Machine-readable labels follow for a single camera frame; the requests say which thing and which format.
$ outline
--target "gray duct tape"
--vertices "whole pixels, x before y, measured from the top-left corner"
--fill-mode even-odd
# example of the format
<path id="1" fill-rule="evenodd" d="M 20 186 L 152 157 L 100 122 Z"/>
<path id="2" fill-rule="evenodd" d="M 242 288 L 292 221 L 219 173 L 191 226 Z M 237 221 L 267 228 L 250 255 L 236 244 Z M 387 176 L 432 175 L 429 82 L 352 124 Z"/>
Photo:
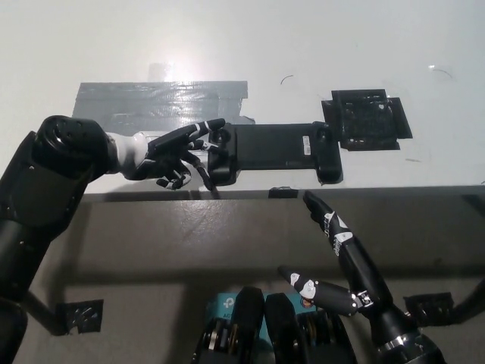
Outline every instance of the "gray duct tape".
<path id="1" fill-rule="evenodd" d="M 81 83 L 73 117 L 96 120 L 105 131 L 126 136 L 215 118 L 254 124 L 239 116 L 247 97 L 246 81 Z"/>

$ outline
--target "black tape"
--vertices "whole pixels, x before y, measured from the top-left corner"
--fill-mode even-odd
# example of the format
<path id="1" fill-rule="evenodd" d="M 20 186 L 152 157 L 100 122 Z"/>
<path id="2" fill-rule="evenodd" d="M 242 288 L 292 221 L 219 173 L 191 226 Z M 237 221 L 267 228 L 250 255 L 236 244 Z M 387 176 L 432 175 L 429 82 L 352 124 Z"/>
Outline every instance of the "black tape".
<path id="1" fill-rule="evenodd" d="M 59 303 L 55 315 L 63 322 L 69 332 L 77 328 L 78 334 L 100 332 L 103 318 L 103 300 L 75 303 Z"/>
<path id="2" fill-rule="evenodd" d="M 397 139 L 412 138 L 401 100 L 387 98 L 385 89 L 332 91 L 332 98 L 322 108 L 341 148 L 394 150 Z"/>

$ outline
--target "gray floor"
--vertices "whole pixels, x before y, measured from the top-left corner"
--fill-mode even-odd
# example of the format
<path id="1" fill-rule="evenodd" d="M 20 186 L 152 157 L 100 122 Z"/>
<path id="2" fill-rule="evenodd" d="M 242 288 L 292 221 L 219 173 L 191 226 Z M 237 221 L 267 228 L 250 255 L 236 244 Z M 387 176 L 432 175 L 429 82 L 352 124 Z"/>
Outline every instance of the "gray floor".
<path id="1" fill-rule="evenodd" d="M 461 197 L 333 199 L 366 244 L 397 303 L 451 291 L 485 272 L 483 216 Z M 289 290 L 279 264 L 341 282 L 335 256 L 301 200 L 83 204 L 51 246 L 32 291 L 49 305 L 105 300 L 102 331 L 49 337 L 30 320 L 16 363 L 189 362 L 215 293 L 256 284 Z M 485 362 L 485 315 L 427 328 L 449 363 Z M 361 318 L 345 321 L 361 363 L 373 362 Z"/>

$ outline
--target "controller grip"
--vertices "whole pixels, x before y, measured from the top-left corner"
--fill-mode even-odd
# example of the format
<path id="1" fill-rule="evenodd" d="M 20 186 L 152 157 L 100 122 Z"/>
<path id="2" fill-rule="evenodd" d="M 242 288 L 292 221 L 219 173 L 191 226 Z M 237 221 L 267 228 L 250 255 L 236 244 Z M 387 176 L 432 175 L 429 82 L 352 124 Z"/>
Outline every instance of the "controller grip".
<path id="1" fill-rule="evenodd" d="M 320 182 L 334 184 L 343 178 L 339 142 L 327 123 L 315 121 L 312 138 L 315 170 Z"/>

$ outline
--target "robot finger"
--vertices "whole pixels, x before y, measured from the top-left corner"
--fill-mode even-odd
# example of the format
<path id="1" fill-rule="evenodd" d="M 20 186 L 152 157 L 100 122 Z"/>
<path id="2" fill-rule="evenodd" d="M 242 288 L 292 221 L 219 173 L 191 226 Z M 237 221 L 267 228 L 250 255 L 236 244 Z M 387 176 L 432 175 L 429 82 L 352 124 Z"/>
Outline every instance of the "robot finger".
<path id="1" fill-rule="evenodd" d="M 348 288 L 307 278 L 285 266 L 278 267 L 278 272 L 300 296 L 317 307 L 345 316 L 357 313 L 358 304 L 353 298 L 355 295 Z"/>
<path id="2" fill-rule="evenodd" d="M 311 219 L 320 224 L 322 230 L 331 239 L 343 243 L 353 237 L 346 223 L 329 205 L 310 191 L 305 191 L 303 201 L 311 212 Z"/>
<path id="3" fill-rule="evenodd" d="M 168 190 L 178 190 L 188 184 L 192 180 L 192 175 L 185 165 L 181 162 L 177 166 L 177 170 L 167 173 L 165 176 L 157 180 L 157 185 L 162 186 Z"/>
<path id="4" fill-rule="evenodd" d="M 180 127 L 150 141 L 146 158 L 156 159 L 159 155 L 179 150 L 210 131 L 221 129 L 225 124 L 224 119 L 214 119 Z"/>
<path id="5" fill-rule="evenodd" d="M 189 140 L 197 140 L 198 138 L 208 134 L 210 131 L 222 129 L 224 125 L 226 125 L 226 121 L 224 119 L 214 119 L 190 125 L 195 127 L 195 130 L 189 135 Z"/>
<path id="6" fill-rule="evenodd" d="M 197 170 L 197 172 L 200 174 L 200 177 L 202 178 L 202 181 L 204 182 L 205 188 L 207 188 L 209 191 L 212 191 L 214 189 L 214 184 L 209 177 L 207 169 L 205 168 L 204 163 L 202 163 L 199 157 L 193 155 L 191 152 L 185 152 L 182 155 L 182 160 L 191 164 L 191 166 L 193 166 Z"/>

